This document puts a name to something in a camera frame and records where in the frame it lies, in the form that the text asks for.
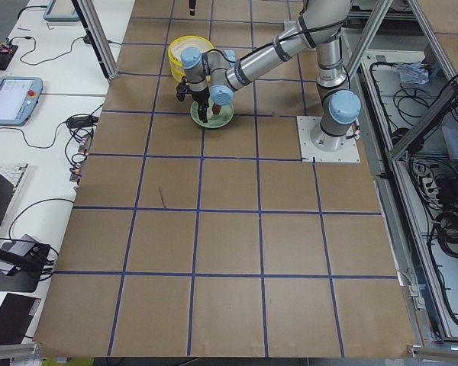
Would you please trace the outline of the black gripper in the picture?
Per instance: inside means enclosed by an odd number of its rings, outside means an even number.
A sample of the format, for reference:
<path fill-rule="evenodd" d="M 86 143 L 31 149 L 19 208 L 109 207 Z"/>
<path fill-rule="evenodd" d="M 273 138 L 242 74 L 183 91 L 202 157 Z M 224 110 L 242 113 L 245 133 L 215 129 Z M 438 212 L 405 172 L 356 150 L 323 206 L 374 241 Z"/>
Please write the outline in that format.
<path fill-rule="evenodd" d="M 176 86 L 176 98 L 182 102 L 186 95 L 191 95 L 192 99 L 198 104 L 207 104 L 210 96 L 208 83 L 202 80 L 199 83 L 190 83 L 185 76 L 182 77 L 180 83 Z M 199 105 L 197 109 L 198 118 L 202 123 L 207 123 L 207 107 Z"/>

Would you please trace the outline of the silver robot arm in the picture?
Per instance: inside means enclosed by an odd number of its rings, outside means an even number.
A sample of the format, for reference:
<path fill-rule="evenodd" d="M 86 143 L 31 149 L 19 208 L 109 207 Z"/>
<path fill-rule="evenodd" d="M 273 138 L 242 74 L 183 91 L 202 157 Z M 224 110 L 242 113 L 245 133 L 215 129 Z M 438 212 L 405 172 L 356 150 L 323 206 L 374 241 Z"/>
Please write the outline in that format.
<path fill-rule="evenodd" d="M 318 149 L 338 151 L 361 111 L 361 101 L 350 89 L 340 39 L 351 8 L 350 1 L 305 1 L 294 25 L 241 58 L 231 51 L 202 52 L 197 47 L 186 47 L 180 56 L 185 75 L 176 87 L 177 99 L 184 101 L 191 96 L 197 112 L 195 121 L 207 126 L 211 115 L 232 104 L 236 91 L 299 53 L 314 49 L 324 115 L 310 137 Z"/>

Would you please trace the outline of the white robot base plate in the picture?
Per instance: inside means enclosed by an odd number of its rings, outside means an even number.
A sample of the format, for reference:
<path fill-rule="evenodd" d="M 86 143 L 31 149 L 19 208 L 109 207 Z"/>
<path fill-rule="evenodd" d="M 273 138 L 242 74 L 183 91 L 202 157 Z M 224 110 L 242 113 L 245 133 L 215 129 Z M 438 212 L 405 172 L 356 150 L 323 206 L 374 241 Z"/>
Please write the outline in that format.
<path fill-rule="evenodd" d="M 331 137 L 321 131 L 321 116 L 297 116 L 296 121 L 303 162 L 360 163 L 352 124 L 344 136 Z"/>

